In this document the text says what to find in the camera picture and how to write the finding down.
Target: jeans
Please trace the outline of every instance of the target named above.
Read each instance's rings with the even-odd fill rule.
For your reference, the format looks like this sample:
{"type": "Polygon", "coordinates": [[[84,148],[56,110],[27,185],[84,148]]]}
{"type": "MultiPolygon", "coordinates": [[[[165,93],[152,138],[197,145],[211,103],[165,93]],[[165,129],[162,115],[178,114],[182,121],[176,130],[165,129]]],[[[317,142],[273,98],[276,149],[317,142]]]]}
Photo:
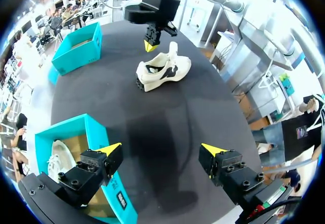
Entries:
{"type": "Polygon", "coordinates": [[[252,131],[256,142],[271,144],[273,148],[260,154],[263,167],[273,167],[285,162],[282,124],[277,123],[258,131],[252,131]]]}

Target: screw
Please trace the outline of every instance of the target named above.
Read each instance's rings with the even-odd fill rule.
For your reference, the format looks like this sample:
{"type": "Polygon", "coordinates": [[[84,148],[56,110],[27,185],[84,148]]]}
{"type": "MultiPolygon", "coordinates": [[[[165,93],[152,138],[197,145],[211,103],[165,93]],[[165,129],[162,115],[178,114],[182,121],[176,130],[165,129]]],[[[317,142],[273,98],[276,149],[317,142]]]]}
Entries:
{"type": "Polygon", "coordinates": [[[71,185],[78,186],[79,185],[79,181],[78,180],[72,180],[71,181],[71,185]]]}
{"type": "Polygon", "coordinates": [[[245,162],[240,162],[240,164],[239,164],[239,167],[240,168],[244,168],[246,166],[246,163],[245,162]]]}
{"type": "Polygon", "coordinates": [[[94,172],[95,171],[95,167],[94,166],[88,166],[88,171],[94,172]]]}
{"type": "Polygon", "coordinates": [[[64,178],[64,176],[65,176],[65,174],[63,172],[59,172],[57,175],[59,176],[59,178],[64,178]]]}
{"type": "Polygon", "coordinates": [[[245,180],[245,181],[243,181],[242,186],[243,186],[243,188],[248,188],[250,186],[250,182],[245,180]]]}
{"type": "Polygon", "coordinates": [[[259,181],[259,182],[261,182],[261,181],[264,180],[264,174],[263,174],[263,172],[260,172],[260,173],[258,173],[256,175],[256,180],[259,181]]]}
{"type": "Polygon", "coordinates": [[[227,172],[232,172],[234,170],[234,166],[228,166],[227,167],[227,172]]]}

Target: black round table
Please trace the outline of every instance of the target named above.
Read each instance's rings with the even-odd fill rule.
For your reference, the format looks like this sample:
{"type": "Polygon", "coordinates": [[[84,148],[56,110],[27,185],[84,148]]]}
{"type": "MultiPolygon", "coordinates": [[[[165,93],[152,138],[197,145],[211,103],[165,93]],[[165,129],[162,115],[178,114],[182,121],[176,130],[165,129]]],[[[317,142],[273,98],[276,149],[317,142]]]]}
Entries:
{"type": "Polygon", "coordinates": [[[51,123],[88,113],[107,128],[110,144],[122,143],[118,172],[138,223],[211,224],[234,205],[201,167],[200,144],[235,149],[258,172],[256,145],[238,103],[199,49],[182,33],[164,32],[159,47],[146,53],[146,27],[126,21],[101,27],[102,58],[59,77],[51,123]],[[191,70],[180,82],[140,91],[139,62],[167,53],[171,41],[191,59],[191,70]]]}

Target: black mount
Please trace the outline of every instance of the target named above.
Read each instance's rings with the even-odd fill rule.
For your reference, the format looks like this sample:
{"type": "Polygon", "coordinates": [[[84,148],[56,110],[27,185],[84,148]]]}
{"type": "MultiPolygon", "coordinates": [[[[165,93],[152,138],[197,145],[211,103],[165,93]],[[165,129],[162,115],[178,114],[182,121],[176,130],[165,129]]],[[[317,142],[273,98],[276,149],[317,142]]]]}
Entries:
{"type": "Polygon", "coordinates": [[[177,35],[177,29],[169,25],[173,21],[180,0],[142,0],[139,5],[125,7],[125,19],[135,24],[149,24],[145,41],[155,46],[160,44],[161,31],[171,36],[177,35]]]}
{"type": "MultiPolygon", "coordinates": [[[[213,184],[222,186],[233,203],[243,209],[236,224],[246,223],[263,209],[286,200],[293,189],[289,185],[283,186],[280,179],[270,185],[264,184],[264,174],[247,167],[242,157],[234,150],[212,155],[203,146],[199,153],[199,162],[213,184]]],[[[250,223],[272,223],[276,211],[269,211],[250,223]]]]}
{"type": "Polygon", "coordinates": [[[104,223],[79,212],[78,208],[87,205],[102,185],[107,186],[122,161],[121,145],[109,155],[88,149],[80,154],[75,167],[58,174],[59,183],[45,173],[30,174],[18,187],[42,223],[104,223]]]}

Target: turquoise shoe box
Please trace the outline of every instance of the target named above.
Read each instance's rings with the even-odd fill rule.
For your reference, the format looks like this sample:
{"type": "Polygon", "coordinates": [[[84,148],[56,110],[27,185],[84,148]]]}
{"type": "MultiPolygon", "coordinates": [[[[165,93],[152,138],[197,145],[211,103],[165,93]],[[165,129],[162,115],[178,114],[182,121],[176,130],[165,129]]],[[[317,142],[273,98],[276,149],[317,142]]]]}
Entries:
{"type": "Polygon", "coordinates": [[[51,66],[51,69],[49,71],[48,78],[50,82],[55,86],[59,78],[59,72],[57,71],[57,69],[55,69],[53,65],[51,66]]]}
{"type": "MultiPolygon", "coordinates": [[[[53,141],[56,139],[66,144],[75,161],[78,161],[77,157],[87,148],[95,150],[109,145],[106,128],[88,114],[59,122],[35,135],[36,158],[40,173],[48,174],[47,161],[51,156],[53,141]]],[[[109,184],[101,188],[116,217],[98,215],[92,215],[92,217],[107,223],[136,224],[138,214],[124,189],[118,171],[113,175],[109,184]],[[119,199],[121,195],[126,202],[124,206],[119,199]]]]}
{"type": "Polygon", "coordinates": [[[65,75],[99,60],[102,39],[102,30],[98,22],[68,34],[53,57],[54,67],[60,75],[65,75]]]}

